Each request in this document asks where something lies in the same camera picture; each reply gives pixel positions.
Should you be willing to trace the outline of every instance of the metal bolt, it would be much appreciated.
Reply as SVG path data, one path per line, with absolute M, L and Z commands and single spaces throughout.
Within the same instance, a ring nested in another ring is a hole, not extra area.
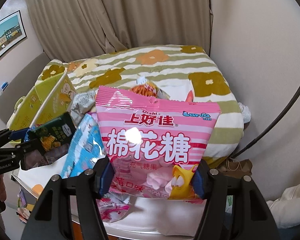
M 86 175 L 91 175 L 91 174 L 93 174 L 93 169 L 87 169 L 87 170 L 84 171 L 84 173 Z
M 245 175 L 245 176 L 243 177 L 243 179 L 244 179 L 245 181 L 247 181 L 247 182 L 250 182 L 250 181 L 252 180 L 252 178 L 251 178 L 250 176 L 248 176 L 248 175 Z
M 218 175 L 219 174 L 219 171 L 217 169 L 210 169 L 210 173 L 212 175 Z
M 51 180 L 52 180 L 52 181 L 57 181 L 59 178 L 60 178 L 60 176 L 56 174 L 56 175 L 53 175 L 53 176 L 51 177 Z

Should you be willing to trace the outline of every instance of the painting of buildings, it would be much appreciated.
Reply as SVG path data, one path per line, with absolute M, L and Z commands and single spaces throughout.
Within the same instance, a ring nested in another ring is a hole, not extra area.
M 0 21 L 0 56 L 13 45 L 26 38 L 20 11 Z

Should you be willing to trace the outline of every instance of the curtain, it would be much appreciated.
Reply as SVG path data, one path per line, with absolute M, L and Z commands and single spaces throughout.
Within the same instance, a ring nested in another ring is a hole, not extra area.
M 209 0 L 26 0 L 47 55 L 64 62 L 180 44 L 210 51 Z

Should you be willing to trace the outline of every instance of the bedding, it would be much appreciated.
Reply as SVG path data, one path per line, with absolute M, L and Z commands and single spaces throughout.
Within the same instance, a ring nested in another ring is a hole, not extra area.
M 204 153 L 210 167 L 218 166 L 236 148 L 243 136 L 243 117 L 228 82 L 217 65 L 198 46 L 160 45 L 128 49 L 64 63 L 49 62 L 36 84 L 66 70 L 78 93 L 100 85 L 129 89 L 145 76 L 170 95 L 185 100 L 192 82 L 195 102 L 217 102 L 221 108 Z

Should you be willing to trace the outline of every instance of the headboard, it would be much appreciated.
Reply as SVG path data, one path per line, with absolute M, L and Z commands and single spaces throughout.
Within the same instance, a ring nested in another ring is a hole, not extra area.
M 0 95 L 0 119 L 7 123 L 15 110 L 15 104 L 19 98 L 28 94 L 31 88 L 44 69 L 50 62 L 45 52 L 41 53 L 30 62 L 18 75 L 9 83 L 5 91 Z

